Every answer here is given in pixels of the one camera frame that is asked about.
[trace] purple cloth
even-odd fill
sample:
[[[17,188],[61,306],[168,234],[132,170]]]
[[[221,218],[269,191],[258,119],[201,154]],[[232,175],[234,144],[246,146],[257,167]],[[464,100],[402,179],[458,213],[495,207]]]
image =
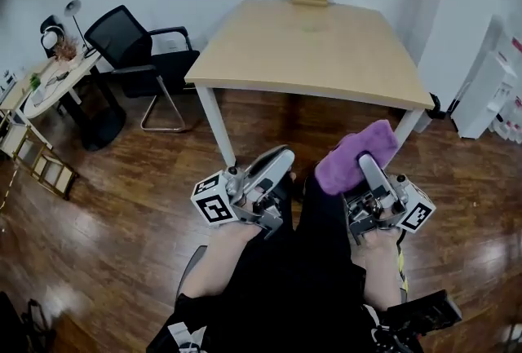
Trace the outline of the purple cloth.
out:
[[[329,195],[349,191],[365,179],[356,160],[361,152],[370,152],[382,168],[398,148],[399,143],[388,120],[376,121],[360,133],[343,137],[337,147],[317,165],[317,182]]]

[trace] wooden floor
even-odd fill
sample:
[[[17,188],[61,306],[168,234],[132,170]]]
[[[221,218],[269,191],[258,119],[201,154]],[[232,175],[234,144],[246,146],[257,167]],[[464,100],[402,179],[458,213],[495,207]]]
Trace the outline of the wooden floor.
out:
[[[100,109],[95,88],[86,92],[83,107]],[[194,125],[182,135],[144,133],[148,99],[117,98],[127,123],[98,152],[82,149],[70,117],[49,111],[38,119],[81,177],[62,201],[19,172],[4,210],[0,289],[20,312],[29,298],[42,303],[58,352],[144,351],[172,312],[189,257],[209,235],[189,196],[223,161],[197,97],[177,99]],[[297,95],[226,91],[219,101],[240,163],[288,143],[298,173],[346,133],[400,119],[387,108]],[[169,115],[159,105],[153,122],[168,124]],[[2,194],[12,171],[2,162]],[[408,139],[388,171],[406,173],[437,205],[403,244],[411,298],[446,288],[465,318],[424,338],[426,351],[501,351],[522,300],[522,147],[490,133],[460,140],[450,121],[434,121]]]

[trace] white tag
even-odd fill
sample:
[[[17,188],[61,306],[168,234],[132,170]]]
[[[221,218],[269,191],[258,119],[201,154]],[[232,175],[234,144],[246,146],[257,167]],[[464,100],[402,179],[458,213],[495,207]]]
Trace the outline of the white tag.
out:
[[[200,329],[196,330],[194,333],[192,333],[192,338],[194,339],[194,342],[200,346],[203,344],[203,336],[205,335],[205,327],[201,327]]]
[[[194,339],[191,334],[188,332],[187,326],[185,323],[176,323],[168,326],[170,334],[178,346],[181,346],[184,343],[194,343]]]
[[[374,320],[375,327],[378,327],[380,324],[380,321],[378,319],[377,312],[375,312],[375,309],[373,307],[371,307],[370,305],[366,305],[366,304],[362,304],[362,306],[365,307],[366,310],[368,310],[369,316],[371,316],[372,319]]]

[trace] wheelchair armrest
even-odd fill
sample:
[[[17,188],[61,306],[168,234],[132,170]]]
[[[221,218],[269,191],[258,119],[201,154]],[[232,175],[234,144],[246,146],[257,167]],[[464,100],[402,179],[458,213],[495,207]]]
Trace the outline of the wheelchair armrest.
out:
[[[157,29],[157,30],[151,30],[148,32],[150,36],[156,36],[158,34],[165,34],[165,33],[180,33],[185,37],[185,42],[187,43],[187,48],[192,51],[192,44],[190,42],[190,39],[188,38],[188,31],[183,26],[180,25],[179,27],[170,27],[168,29]]]
[[[111,74],[123,75],[125,73],[138,73],[138,72],[149,72],[156,71],[156,66],[153,64],[144,64],[143,66],[130,66],[129,68],[114,69]]]

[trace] chair backrest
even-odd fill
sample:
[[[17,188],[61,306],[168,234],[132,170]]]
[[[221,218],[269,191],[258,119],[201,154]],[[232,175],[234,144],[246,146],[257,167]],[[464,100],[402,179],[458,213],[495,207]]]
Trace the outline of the chair backrest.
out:
[[[124,5],[97,20],[85,39],[114,68],[150,64],[153,40]]]

